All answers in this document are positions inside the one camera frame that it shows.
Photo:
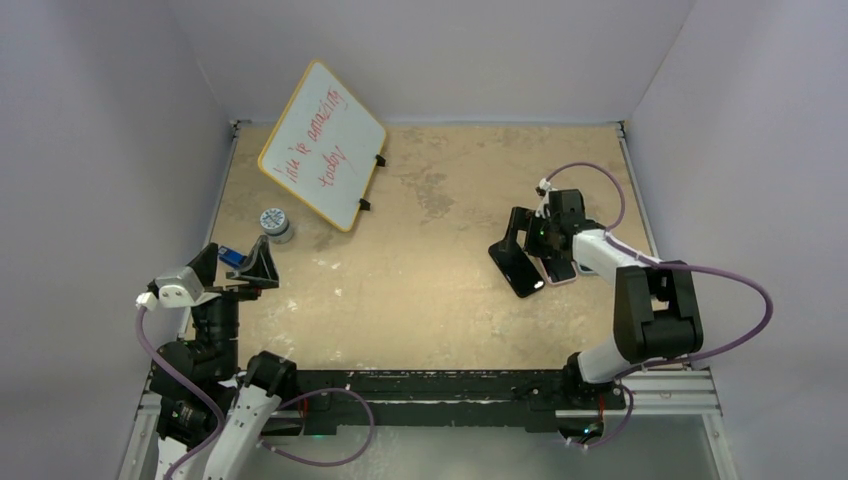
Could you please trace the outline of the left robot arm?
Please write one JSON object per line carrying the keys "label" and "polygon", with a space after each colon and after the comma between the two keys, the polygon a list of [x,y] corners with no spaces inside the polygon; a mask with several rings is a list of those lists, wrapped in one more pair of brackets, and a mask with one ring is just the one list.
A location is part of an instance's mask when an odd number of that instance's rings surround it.
{"label": "left robot arm", "polygon": [[297,399],[295,363],[262,351],[245,372],[238,365],[239,306],[279,285],[267,236],[215,283],[221,256],[231,251],[208,244],[188,264],[151,281],[136,305],[187,309],[194,336],[151,348],[150,390],[160,397],[158,479],[235,479],[259,446],[275,409]]}

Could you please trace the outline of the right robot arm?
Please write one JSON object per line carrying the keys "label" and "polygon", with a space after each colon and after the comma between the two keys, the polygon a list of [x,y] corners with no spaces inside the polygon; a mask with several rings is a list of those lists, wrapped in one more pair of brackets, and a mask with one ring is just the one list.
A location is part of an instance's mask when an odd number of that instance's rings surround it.
{"label": "right robot arm", "polygon": [[503,238],[488,254],[513,292],[526,298],[580,267],[614,290],[612,332],[600,345],[571,355],[561,392],[584,407],[612,389],[623,372],[648,360],[672,360],[703,345],[694,282],[680,261],[663,262],[613,247],[607,227],[587,217],[577,189],[543,194],[534,209],[515,206]]}

